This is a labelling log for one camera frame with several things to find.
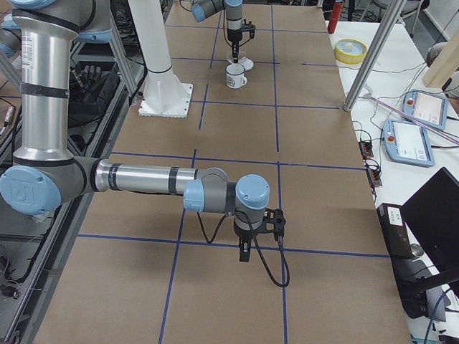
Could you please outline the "lower orange connector board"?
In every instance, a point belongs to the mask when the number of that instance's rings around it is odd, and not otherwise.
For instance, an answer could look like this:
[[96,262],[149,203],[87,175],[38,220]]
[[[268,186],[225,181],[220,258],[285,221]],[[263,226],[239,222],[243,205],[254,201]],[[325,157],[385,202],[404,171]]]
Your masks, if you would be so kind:
[[381,169],[377,166],[366,167],[366,175],[369,180],[371,187],[380,187],[382,186],[381,181]]

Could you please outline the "upper teach pendant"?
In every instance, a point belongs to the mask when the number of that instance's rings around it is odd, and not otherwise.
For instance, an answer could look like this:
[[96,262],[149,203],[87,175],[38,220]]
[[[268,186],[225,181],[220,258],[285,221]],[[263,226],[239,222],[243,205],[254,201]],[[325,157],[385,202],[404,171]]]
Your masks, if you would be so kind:
[[411,90],[403,101],[403,112],[432,128],[444,130],[446,126],[448,100],[422,90]]

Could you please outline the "yellow tape roll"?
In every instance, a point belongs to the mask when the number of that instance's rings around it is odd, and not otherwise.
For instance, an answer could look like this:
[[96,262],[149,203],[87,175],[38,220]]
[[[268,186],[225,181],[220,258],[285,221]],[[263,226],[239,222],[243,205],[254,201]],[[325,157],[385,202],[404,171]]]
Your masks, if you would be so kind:
[[340,39],[333,49],[336,60],[347,65],[361,64],[367,51],[367,46],[356,39]]

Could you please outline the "teach pendant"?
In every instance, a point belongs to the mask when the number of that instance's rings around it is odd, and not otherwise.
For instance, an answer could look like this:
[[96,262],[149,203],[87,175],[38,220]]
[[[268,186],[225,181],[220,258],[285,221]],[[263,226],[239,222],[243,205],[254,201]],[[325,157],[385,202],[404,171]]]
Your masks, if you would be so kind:
[[432,128],[444,130],[446,126],[448,100],[422,90],[411,90],[403,101],[403,112]]
[[414,166],[435,165],[427,131],[414,123],[402,120],[386,120],[382,129],[389,159]]

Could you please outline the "upper orange connector board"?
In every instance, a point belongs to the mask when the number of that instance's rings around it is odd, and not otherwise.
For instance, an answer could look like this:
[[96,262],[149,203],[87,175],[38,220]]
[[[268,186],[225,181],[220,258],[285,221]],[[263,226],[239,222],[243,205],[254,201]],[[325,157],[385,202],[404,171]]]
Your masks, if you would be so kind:
[[363,159],[370,159],[374,157],[371,140],[361,140],[358,144]]

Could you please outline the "white plastic funnel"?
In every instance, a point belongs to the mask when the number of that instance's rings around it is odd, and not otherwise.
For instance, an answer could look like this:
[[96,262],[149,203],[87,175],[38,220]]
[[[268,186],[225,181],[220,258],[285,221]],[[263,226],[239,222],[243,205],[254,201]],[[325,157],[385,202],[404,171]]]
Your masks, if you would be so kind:
[[245,71],[248,72],[254,67],[254,62],[251,59],[245,59],[241,62],[241,65],[244,67]]

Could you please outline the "black computer box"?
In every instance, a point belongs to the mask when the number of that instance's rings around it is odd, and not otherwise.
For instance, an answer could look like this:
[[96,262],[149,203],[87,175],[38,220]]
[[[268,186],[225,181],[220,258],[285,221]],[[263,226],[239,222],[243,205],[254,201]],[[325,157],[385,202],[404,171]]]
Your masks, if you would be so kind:
[[413,258],[406,223],[402,218],[401,206],[382,203],[377,208],[377,214],[390,257]]

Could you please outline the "white enamel mug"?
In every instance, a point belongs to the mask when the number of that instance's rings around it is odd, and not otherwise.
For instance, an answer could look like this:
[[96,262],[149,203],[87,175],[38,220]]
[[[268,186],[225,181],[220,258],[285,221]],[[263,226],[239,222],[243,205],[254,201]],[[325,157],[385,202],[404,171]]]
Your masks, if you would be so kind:
[[229,64],[225,68],[226,85],[232,89],[240,89],[247,84],[245,68],[241,64]]

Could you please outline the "lower teach pendant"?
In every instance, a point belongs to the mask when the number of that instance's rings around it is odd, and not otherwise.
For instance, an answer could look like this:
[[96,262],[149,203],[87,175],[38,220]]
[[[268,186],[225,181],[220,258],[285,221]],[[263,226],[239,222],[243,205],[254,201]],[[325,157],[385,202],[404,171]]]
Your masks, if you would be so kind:
[[414,123],[402,120],[386,120],[382,129],[389,159],[414,166],[435,165],[427,131]]

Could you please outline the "clear plastic funnel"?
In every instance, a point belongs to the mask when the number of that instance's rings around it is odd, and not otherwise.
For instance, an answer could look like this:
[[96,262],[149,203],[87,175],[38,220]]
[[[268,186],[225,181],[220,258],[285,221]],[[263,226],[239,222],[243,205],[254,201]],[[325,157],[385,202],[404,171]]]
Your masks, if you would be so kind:
[[247,57],[246,57],[245,52],[244,52],[243,50],[240,50],[240,51],[238,52],[237,59],[235,59],[235,58],[233,57],[232,51],[228,51],[228,52],[226,53],[226,60],[227,60],[229,63],[232,63],[232,64],[234,64],[234,63],[244,64],[244,63],[246,63],[246,61],[247,61]]

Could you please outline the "black laptop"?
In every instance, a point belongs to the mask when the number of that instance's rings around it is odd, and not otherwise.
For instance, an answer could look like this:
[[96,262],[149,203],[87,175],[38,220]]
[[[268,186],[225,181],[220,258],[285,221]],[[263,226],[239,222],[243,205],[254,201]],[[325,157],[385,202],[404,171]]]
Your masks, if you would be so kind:
[[403,205],[402,218],[440,271],[458,266],[458,180],[442,167]]

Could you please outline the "red bottle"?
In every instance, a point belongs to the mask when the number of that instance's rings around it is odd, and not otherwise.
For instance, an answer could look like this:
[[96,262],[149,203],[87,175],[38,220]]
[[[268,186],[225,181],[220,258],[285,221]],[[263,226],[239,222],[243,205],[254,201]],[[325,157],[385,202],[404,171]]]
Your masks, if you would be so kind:
[[344,2],[344,0],[335,0],[333,4],[332,12],[327,26],[327,31],[329,34],[333,34],[336,30],[336,26],[338,24],[342,9],[344,7]]

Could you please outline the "orange connector board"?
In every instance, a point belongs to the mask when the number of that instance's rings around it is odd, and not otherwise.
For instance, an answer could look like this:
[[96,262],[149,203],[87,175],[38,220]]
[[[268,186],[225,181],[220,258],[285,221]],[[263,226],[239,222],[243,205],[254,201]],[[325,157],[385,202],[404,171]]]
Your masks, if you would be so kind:
[[377,166],[366,167],[366,175],[369,180],[371,187],[380,187],[382,186],[381,181],[381,169]]
[[361,140],[358,144],[363,159],[370,159],[374,157],[371,140]]

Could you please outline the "white pedestal column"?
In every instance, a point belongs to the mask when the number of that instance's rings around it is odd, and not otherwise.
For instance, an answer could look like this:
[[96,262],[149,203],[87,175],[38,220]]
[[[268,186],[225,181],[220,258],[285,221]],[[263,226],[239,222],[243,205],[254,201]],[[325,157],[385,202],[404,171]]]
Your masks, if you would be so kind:
[[132,0],[128,4],[147,71],[139,114],[185,118],[193,85],[180,82],[174,73],[160,2]]

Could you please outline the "aluminium frame post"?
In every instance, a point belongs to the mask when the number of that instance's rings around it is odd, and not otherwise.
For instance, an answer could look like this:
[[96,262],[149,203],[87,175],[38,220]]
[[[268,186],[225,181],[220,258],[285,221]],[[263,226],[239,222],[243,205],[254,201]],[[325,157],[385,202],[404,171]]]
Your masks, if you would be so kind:
[[374,35],[372,43],[369,46],[368,52],[361,64],[359,71],[353,81],[351,89],[344,102],[344,110],[350,112],[355,105],[358,96],[364,88],[369,75],[376,63],[376,60],[381,53],[385,42],[387,41],[393,26],[395,25],[399,15],[401,14],[407,0],[393,1],[387,8],[379,27]]

